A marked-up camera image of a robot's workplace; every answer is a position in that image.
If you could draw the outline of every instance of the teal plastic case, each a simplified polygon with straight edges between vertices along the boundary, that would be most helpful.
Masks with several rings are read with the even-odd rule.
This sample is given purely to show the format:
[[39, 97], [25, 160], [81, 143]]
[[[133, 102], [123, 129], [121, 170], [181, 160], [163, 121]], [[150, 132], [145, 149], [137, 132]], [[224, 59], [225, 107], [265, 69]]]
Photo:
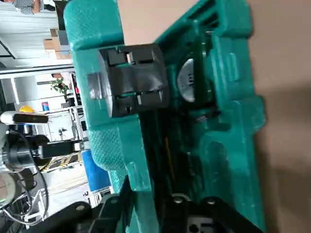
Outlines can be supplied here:
[[[172, 192], [195, 202], [218, 196], [265, 231], [253, 145], [265, 116], [253, 86], [247, 48], [252, 27], [245, 0], [201, 0], [166, 30], [155, 42], [165, 59], [170, 106], [123, 118], [109, 118], [105, 100], [92, 100], [87, 83], [88, 74], [100, 72], [97, 49], [124, 44], [118, 4], [74, 0], [67, 4], [64, 20], [93, 159], [109, 172], [116, 192], [128, 175], [137, 197], [129, 231], [159, 232], [151, 158], [162, 158], [162, 149], [173, 161], [166, 169]], [[189, 58], [195, 60], [194, 103], [180, 96], [176, 83]], [[219, 114], [214, 117], [183, 121], [215, 107]], [[179, 166], [181, 153], [191, 161], [191, 178]]]

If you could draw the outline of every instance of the industrial workshop floor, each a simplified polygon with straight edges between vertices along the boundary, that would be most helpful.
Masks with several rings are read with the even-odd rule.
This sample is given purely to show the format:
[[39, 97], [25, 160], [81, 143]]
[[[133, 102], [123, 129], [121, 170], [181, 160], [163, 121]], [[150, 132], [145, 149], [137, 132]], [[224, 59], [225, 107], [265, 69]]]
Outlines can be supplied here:
[[[126, 44], [152, 42], [196, 2], [119, 0]], [[267, 232], [309, 233], [311, 1], [248, 2], [254, 25], [249, 47], [255, 87], [264, 97], [268, 120], [256, 135]]]

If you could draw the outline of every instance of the screw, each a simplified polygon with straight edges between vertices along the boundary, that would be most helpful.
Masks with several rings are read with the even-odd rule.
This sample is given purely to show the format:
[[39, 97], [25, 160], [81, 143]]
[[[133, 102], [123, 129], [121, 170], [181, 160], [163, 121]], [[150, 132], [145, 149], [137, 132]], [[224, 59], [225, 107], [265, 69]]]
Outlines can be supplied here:
[[207, 200], [207, 203], [208, 203], [209, 205], [214, 205], [214, 204], [216, 204], [216, 202], [215, 202], [214, 199], [208, 199], [208, 200]]
[[84, 205], [79, 205], [76, 207], [76, 210], [80, 211], [80, 210], [83, 210], [85, 208]]
[[180, 198], [180, 197], [175, 197], [175, 198], [174, 198], [174, 202], [177, 203], [177, 204], [180, 204], [180, 203], [183, 202], [183, 199]]

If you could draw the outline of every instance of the yellow hard hat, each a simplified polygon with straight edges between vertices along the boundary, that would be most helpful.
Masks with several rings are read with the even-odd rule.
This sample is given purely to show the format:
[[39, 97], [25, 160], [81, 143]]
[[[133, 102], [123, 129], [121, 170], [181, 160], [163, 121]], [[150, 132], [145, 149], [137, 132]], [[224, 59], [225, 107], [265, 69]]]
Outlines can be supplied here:
[[24, 105], [19, 109], [20, 112], [22, 113], [34, 113], [34, 109], [32, 109], [32, 107], [28, 106], [28, 105]]

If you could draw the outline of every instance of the cardboard box on shelf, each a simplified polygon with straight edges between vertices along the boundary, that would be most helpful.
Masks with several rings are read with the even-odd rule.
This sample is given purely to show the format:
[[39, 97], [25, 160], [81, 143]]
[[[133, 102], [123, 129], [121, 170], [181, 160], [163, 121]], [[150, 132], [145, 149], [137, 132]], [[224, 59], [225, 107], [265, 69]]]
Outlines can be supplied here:
[[53, 47], [55, 51], [61, 51], [58, 37], [52, 37]]
[[43, 46], [45, 50], [53, 50], [54, 49], [54, 44], [51, 39], [45, 39], [43, 41]]
[[62, 59], [71, 59], [71, 53], [70, 51], [56, 51], [56, 59], [62, 60]]
[[58, 37], [58, 28], [50, 28], [51, 37]]

